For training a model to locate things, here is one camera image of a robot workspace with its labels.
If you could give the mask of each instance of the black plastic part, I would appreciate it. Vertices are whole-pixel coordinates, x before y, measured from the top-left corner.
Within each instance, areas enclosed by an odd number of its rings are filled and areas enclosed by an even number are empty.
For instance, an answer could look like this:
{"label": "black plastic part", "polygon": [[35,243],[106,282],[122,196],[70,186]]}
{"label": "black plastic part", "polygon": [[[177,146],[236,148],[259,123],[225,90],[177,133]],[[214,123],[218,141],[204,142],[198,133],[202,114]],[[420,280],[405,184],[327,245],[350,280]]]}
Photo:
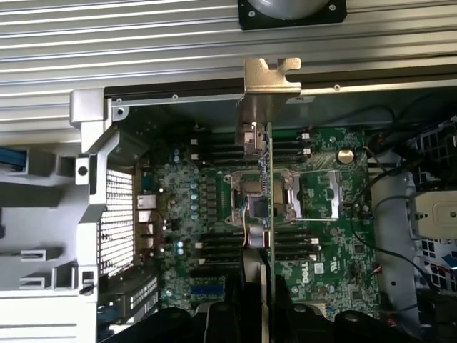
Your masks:
{"label": "black plastic part", "polygon": [[218,302],[209,307],[204,342],[241,342],[238,320],[236,318],[235,308],[232,304]]}
{"label": "black plastic part", "polygon": [[357,311],[345,311],[336,315],[334,337],[335,342],[421,342],[367,314]]}
{"label": "black plastic part", "polygon": [[252,218],[266,218],[269,216],[268,200],[262,197],[259,200],[253,201],[253,209],[250,217]]}
{"label": "black plastic part", "polygon": [[257,11],[248,0],[238,0],[238,15],[241,29],[259,30],[290,26],[310,26],[341,23],[347,16],[346,0],[330,0],[319,12],[303,19],[280,20]]}

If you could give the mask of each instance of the cable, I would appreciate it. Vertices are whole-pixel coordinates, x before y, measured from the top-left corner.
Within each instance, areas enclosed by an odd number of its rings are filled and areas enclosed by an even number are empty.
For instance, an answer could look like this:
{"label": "cable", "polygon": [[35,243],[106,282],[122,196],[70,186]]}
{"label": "cable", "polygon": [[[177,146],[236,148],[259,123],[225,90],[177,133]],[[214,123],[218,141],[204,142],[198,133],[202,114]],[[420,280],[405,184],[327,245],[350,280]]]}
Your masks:
{"label": "cable", "polygon": [[387,137],[389,137],[390,135],[392,135],[392,133],[395,132],[395,126],[398,125],[398,123],[403,120],[406,115],[410,112],[410,110],[415,106],[417,105],[418,103],[422,102],[423,100],[427,99],[427,98],[430,98],[431,96],[435,95],[436,93],[428,93],[428,94],[425,94],[423,96],[420,96],[416,99],[414,99],[407,107],[405,107],[403,109],[403,111],[401,111],[398,116],[395,117],[395,119],[391,122],[391,124],[389,126],[386,127],[386,129],[384,130],[384,132],[380,135],[380,137],[382,137],[382,139],[386,139]]}
{"label": "cable", "polygon": [[246,227],[246,210],[247,209],[248,209],[248,199],[245,198],[243,200],[243,204],[241,204],[241,221],[243,222],[243,230],[244,230],[243,247],[245,247],[248,242],[248,228]]}
{"label": "cable", "polygon": [[363,146],[362,149],[364,149],[366,152],[368,152],[368,154],[373,157],[373,159],[375,160],[376,164],[379,166],[379,168],[381,168],[381,170],[383,172],[387,172],[387,169],[385,168],[385,166],[383,166],[383,164],[381,163],[381,161],[379,160],[379,158],[376,156],[376,154],[374,152],[371,151],[370,148],[368,148],[367,146]]}
{"label": "cable", "polygon": [[387,197],[382,199],[379,203],[375,205],[373,208],[373,214],[376,216],[376,212],[378,211],[378,208],[384,204],[385,202],[389,202],[394,199],[404,199],[404,200],[409,200],[409,197],[407,195],[393,195],[392,197]]}
{"label": "cable", "polygon": [[354,223],[353,223],[353,217],[354,217],[354,212],[355,212],[355,207],[356,207],[356,204],[360,201],[360,199],[368,192],[370,192],[371,190],[371,187],[373,187],[374,184],[376,184],[377,182],[381,181],[382,179],[384,179],[385,177],[389,177],[389,176],[392,176],[392,175],[396,175],[398,174],[399,172],[403,171],[404,169],[406,168],[406,166],[404,165],[400,165],[392,170],[389,170],[387,172],[384,172],[384,173],[381,173],[379,174],[378,176],[374,177],[363,189],[362,191],[356,196],[356,198],[354,199],[352,205],[351,205],[351,208],[350,208],[350,214],[349,214],[349,226],[351,228],[351,231],[353,233],[353,235],[355,236],[355,238],[360,242],[362,243],[363,245],[369,247],[369,248],[372,248],[373,250],[376,250],[377,252],[382,252],[383,254],[387,254],[387,255],[390,255],[390,256],[393,256],[393,257],[397,257],[399,259],[402,259],[403,261],[405,262],[408,262],[409,264],[411,264],[417,271],[418,273],[426,280],[427,282],[427,285],[430,287],[430,289],[432,291],[435,291],[437,292],[437,288],[436,286],[433,284],[433,282],[430,280],[430,277],[427,275],[427,273],[425,273],[417,264],[415,264],[414,262],[412,262],[410,259],[408,259],[407,257],[403,256],[402,254],[399,254],[398,252],[392,252],[390,250],[386,250],[386,249],[382,249],[380,247],[377,247],[375,244],[371,244],[371,243],[368,243],[367,241],[363,240],[356,232],[356,230],[354,229]]}
{"label": "cable", "polygon": [[383,314],[397,314],[397,313],[411,311],[412,309],[415,309],[418,306],[419,305],[417,303],[415,303],[414,305],[404,307],[403,309],[393,309],[393,310],[379,309],[378,312],[383,313]]}

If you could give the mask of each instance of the black cable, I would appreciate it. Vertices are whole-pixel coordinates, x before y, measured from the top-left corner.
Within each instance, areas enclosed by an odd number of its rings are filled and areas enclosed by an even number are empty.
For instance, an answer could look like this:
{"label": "black cable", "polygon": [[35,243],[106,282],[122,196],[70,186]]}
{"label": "black cable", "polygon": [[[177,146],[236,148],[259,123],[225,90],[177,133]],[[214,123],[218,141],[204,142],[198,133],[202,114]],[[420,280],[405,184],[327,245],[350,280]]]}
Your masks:
{"label": "black cable", "polygon": [[399,199],[402,199],[402,200],[409,200],[409,197],[407,195],[393,195],[392,197],[386,197],[382,200],[379,201],[379,203],[377,203],[375,205],[375,207],[373,208],[373,214],[376,216],[376,212],[378,211],[378,208],[386,203],[386,202],[389,202],[391,200],[399,200]]}
{"label": "black cable", "polygon": [[391,116],[391,121],[395,121],[395,112],[389,106],[373,105],[373,106],[364,107],[362,109],[356,109],[355,111],[351,111],[349,113],[343,114],[342,116],[337,116],[336,118],[330,118],[330,119],[324,120],[320,124],[313,125],[312,127],[320,127],[320,126],[325,126],[325,125],[329,125],[329,124],[334,124],[338,121],[349,119],[349,118],[352,118],[353,116],[358,116],[359,114],[363,114],[365,112],[372,111],[374,109],[384,110],[386,113],[388,113]]}
{"label": "black cable", "polygon": [[429,94],[425,94],[423,96],[420,96],[416,99],[414,99],[406,108],[403,109],[403,111],[401,111],[398,116],[396,116],[394,118],[394,120],[391,122],[391,124],[389,126],[387,126],[387,128],[384,130],[384,132],[381,134],[381,137],[383,139],[386,139],[388,137],[390,137],[390,135],[392,135],[394,132],[395,132],[395,126],[398,125],[398,123],[400,121],[402,121],[403,119],[405,119],[405,117],[409,114],[409,112],[411,111],[411,109],[417,105],[418,103],[422,102],[423,100],[431,97],[435,95],[435,93],[429,93]]}
{"label": "black cable", "polygon": [[362,191],[356,196],[356,198],[354,199],[352,205],[351,205],[351,209],[350,209],[350,215],[349,215],[349,225],[350,225],[350,228],[351,228],[351,231],[353,233],[353,235],[355,236],[355,238],[360,242],[362,243],[363,245],[365,245],[366,247],[369,247],[369,248],[372,248],[373,250],[376,250],[377,252],[382,252],[383,254],[387,254],[387,255],[390,255],[390,256],[393,256],[393,257],[397,257],[399,259],[402,259],[403,261],[406,261],[408,262],[409,264],[411,264],[417,271],[418,273],[426,280],[427,282],[427,285],[430,287],[431,290],[433,291],[438,291],[436,286],[432,283],[432,281],[430,280],[430,277],[427,275],[427,273],[425,273],[422,268],[420,268],[417,264],[415,264],[414,262],[412,262],[410,259],[408,259],[407,257],[403,256],[402,254],[399,254],[398,252],[392,252],[390,250],[386,250],[386,249],[382,249],[380,247],[377,247],[375,244],[371,244],[371,243],[368,243],[367,241],[364,241],[356,232],[356,230],[354,229],[354,223],[353,223],[353,217],[354,217],[354,210],[355,210],[355,206],[356,204],[360,201],[360,199],[365,195],[367,194],[368,192],[370,192],[371,190],[371,187],[373,187],[374,184],[376,184],[377,182],[381,181],[382,179],[384,179],[385,177],[389,177],[389,176],[393,176],[393,175],[396,175],[400,172],[402,172],[404,169],[408,169],[408,167],[406,167],[405,165],[400,165],[392,170],[389,170],[387,172],[384,172],[384,173],[381,173],[379,175],[377,175],[376,177],[374,177],[363,189]]}

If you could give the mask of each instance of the aluminum panel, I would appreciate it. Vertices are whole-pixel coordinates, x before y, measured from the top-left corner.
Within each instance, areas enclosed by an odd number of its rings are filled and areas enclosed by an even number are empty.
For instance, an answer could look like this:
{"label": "aluminum panel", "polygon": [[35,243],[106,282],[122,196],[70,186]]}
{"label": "aluminum panel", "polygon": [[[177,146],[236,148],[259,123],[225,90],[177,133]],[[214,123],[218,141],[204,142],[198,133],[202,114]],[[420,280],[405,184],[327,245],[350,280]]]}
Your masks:
{"label": "aluminum panel", "polygon": [[0,144],[77,140],[73,89],[239,77],[246,56],[297,56],[309,73],[457,63],[455,0],[348,0],[348,12],[242,32],[237,0],[0,0]]}

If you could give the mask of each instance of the metal bracket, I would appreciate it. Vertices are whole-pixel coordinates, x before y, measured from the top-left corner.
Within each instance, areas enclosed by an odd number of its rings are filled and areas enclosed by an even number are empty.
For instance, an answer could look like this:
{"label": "metal bracket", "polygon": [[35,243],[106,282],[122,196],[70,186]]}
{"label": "metal bracket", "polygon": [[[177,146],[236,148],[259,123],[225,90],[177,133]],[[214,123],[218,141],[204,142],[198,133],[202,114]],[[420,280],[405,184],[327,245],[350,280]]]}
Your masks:
{"label": "metal bracket", "polygon": [[271,68],[266,59],[245,59],[244,97],[238,104],[235,142],[248,147],[247,155],[263,146],[254,139],[258,136],[256,128],[272,122],[290,98],[300,95],[301,83],[286,79],[287,71],[300,68],[299,58],[279,59],[276,68]]}

